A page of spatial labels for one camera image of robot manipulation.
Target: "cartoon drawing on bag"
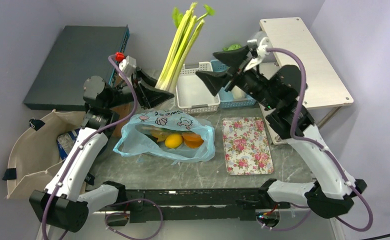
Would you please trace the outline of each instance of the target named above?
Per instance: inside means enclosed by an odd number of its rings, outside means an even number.
[[[146,113],[142,113],[142,115],[139,116],[139,119],[141,122],[145,122],[146,120],[150,119],[150,117],[147,116]]]
[[[180,122],[178,122],[177,125],[180,126],[180,127],[181,126],[186,126],[187,130],[191,130],[192,123],[193,123],[193,121],[191,119],[182,116],[180,118]]]
[[[155,116],[172,116],[172,115],[182,114],[183,113],[183,111],[181,111],[181,110],[171,111],[171,112],[164,110],[164,112],[165,113],[161,113],[161,112],[155,111],[154,115]]]
[[[157,118],[155,120],[155,123],[157,125],[160,125],[160,126],[165,126],[167,124],[167,121],[168,121],[167,117],[166,116],[162,116],[162,117]]]

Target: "red valve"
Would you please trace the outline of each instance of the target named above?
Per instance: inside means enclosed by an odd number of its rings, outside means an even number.
[[[125,55],[121,52],[116,52],[115,53],[115,60],[119,63],[121,63],[125,59]]]

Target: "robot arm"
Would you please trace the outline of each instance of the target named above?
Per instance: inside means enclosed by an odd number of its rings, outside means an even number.
[[[259,189],[260,201],[264,206],[274,206],[280,202],[293,203],[309,207],[317,215],[327,219],[346,214],[354,204],[352,198],[356,196],[351,186],[362,193],[367,185],[362,179],[354,179],[342,168],[348,181],[344,180],[339,163],[334,163],[316,144],[291,137],[291,124],[301,90],[301,72],[295,65],[285,65],[270,79],[265,78],[257,66],[268,54],[268,42],[267,36],[260,32],[243,48],[215,52],[214,57],[229,66],[229,69],[225,72],[197,71],[196,75],[213,95],[221,88],[231,91],[236,86],[257,100],[267,111],[274,110],[266,120],[300,154],[316,176],[317,181],[309,183],[269,179]],[[329,149],[313,117],[304,106],[296,117],[296,136],[313,139],[323,146],[322,149]]]
[[[120,70],[131,79],[130,85],[119,84],[112,87],[99,76],[92,76],[84,81],[83,99],[86,114],[76,143],[44,191],[33,191],[29,199],[41,222],[45,208],[48,206],[46,223],[75,233],[85,224],[89,214],[105,206],[127,200],[125,186],[112,181],[104,182],[99,188],[79,195],[86,174],[107,144],[114,127],[105,129],[99,134],[94,133],[118,121],[119,115],[110,108],[131,103],[134,98],[130,88],[134,89],[141,107],[146,109],[153,108],[173,98],[174,95],[154,88],[157,80],[136,67],[134,58],[121,57],[118,59],[116,55],[116,60],[121,62]]]

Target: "marble table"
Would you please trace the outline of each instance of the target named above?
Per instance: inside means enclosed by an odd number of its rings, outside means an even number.
[[[93,163],[90,173],[95,176],[95,185],[86,187],[93,190],[104,181],[124,184],[129,190],[180,190],[180,189],[220,189],[258,188],[270,178],[283,182],[307,183],[312,180],[309,167],[290,145],[270,144],[274,166],[271,174],[229,175],[225,164],[223,147],[222,119],[231,117],[263,117],[258,104],[250,107],[218,109],[193,115],[206,119],[215,127],[215,156],[210,161],[180,163],[152,155],[141,154],[122,157],[112,151],[119,140],[111,138],[107,149]],[[267,132],[269,143],[272,143]]]

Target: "yellow fruit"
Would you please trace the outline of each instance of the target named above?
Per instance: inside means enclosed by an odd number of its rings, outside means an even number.
[[[175,149],[179,147],[183,142],[183,137],[180,134],[174,133],[169,135],[165,139],[165,146],[169,149]]]

